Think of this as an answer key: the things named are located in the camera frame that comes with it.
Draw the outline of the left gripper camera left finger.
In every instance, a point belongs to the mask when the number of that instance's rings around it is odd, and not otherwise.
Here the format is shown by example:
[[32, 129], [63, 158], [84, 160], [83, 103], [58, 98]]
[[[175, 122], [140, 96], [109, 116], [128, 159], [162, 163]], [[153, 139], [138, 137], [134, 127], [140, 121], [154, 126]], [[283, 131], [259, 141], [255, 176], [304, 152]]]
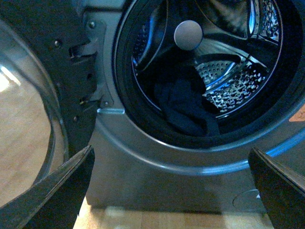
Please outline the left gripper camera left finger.
[[87, 146], [0, 208], [2, 229], [72, 229], [95, 162]]

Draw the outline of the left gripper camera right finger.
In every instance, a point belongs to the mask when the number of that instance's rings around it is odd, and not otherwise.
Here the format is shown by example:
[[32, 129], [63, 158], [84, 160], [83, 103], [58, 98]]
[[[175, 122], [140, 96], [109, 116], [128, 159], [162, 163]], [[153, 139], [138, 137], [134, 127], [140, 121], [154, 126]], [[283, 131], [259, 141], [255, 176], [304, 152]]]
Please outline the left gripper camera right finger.
[[252, 148], [248, 163], [262, 203], [275, 229], [305, 227], [305, 177]]

